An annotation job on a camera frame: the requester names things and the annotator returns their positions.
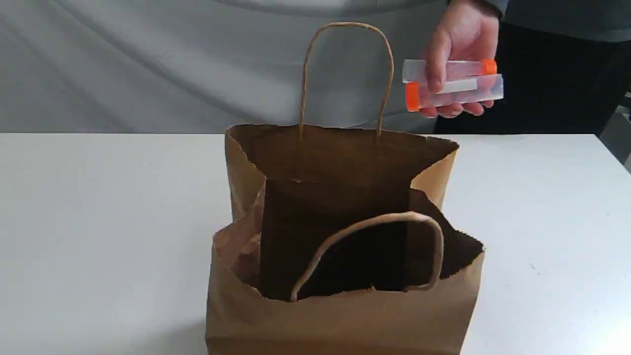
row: white label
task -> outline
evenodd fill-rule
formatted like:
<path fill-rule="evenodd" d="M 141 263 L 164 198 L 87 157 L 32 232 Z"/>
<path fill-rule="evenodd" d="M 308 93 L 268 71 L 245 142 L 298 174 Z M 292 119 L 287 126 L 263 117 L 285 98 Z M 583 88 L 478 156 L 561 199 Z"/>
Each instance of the white label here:
<path fill-rule="evenodd" d="M 438 93 L 460 92 L 476 90 L 478 88 L 478 80 L 476 78 L 454 80 L 445 83 L 445 87 Z"/>

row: orange cap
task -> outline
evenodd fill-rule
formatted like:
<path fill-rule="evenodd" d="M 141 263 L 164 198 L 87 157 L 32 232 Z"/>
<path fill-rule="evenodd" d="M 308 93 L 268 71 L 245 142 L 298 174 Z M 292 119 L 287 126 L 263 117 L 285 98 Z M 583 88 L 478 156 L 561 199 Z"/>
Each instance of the orange cap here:
<path fill-rule="evenodd" d="M 482 75 L 497 74 L 497 63 L 493 59 L 482 59 Z"/>
<path fill-rule="evenodd" d="M 418 83 L 406 83 L 405 84 L 405 105 L 408 107 L 408 112 L 417 112 L 421 107 L 421 95 Z"/>

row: brown paper bag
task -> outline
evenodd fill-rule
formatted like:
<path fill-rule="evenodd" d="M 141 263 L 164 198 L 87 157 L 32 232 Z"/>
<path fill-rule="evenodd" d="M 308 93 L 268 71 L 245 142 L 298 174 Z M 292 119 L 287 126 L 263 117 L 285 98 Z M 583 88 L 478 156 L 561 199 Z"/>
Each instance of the brown paper bag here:
<path fill-rule="evenodd" d="M 255 204 L 214 236 L 206 324 L 209 354 L 459 354 L 480 286 L 483 247 L 456 231 L 421 191 L 413 192 L 410 204 L 422 214 L 385 214 L 326 238 L 292 285 L 290 302 L 265 298 L 256 287 L 258 270 L 251 254 L 264 212 Z M 335 248 L 341 246 L 334 257 L 342 256 L 373 237 L 387 246 L 393 235 L 381 234 L 379 228 L 404 222 L 415 223 L 407 226 L 400 291 L 367 288 L 301 299 L 302 289 L 326 268 Z"/>
<path fill-rule="evenodd" d="M 390 82 L 381 104 L 377 129 L 322 128 L 304 124 L 309 54 L 323 30 L 347 26 L 377 32 L 389 54 Z M 328 24 L 311 40 L 303 71 L 302 108 L 297 126 L 245 124 L 226 131 L 233 220 L 251 208 L 266 181 L 303 181 L 369 189 L 402 187 L 426 192 L 430 200 L 441 207 L 458 144 L 381 129 L 394 77 L 392 51 L 382 32 L 363 23 Z M 327 207 L 335 201 L 320 202 Z"/>

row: hand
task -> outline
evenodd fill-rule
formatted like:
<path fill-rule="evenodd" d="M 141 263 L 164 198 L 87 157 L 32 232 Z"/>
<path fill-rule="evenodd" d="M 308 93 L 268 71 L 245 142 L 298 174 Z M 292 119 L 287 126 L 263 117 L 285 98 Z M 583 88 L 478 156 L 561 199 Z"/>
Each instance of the hand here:
<path fill-rule="evenodd" d="M 452 0 L 440 20 L 429 43 L 427 56 L 427 80 L 432 92 L 439 92 L 447 77 L 447 60 L 491 59 L 497 50 L 500 23 L 498 13 L 482 0 Z M 483 103 L 493 106 L 493 101 Z M 451 104 L 443 107 L 421 109 L 428 118 L 456 117 L 463 111 L 479 116 L 484 108 L 477 102 Z"/>

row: white table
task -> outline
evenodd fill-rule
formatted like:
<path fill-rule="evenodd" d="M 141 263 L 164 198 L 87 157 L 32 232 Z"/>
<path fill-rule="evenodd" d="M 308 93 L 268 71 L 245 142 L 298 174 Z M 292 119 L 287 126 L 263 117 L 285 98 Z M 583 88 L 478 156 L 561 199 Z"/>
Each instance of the white table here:
<path fill-rule="evenodd" d="M 487 247 L 464 355 L 629 352 L 631 175 L 593 136 L 454 136 Z M 0 354 L 203 355 L 223 137 L 0 135 Z"/>

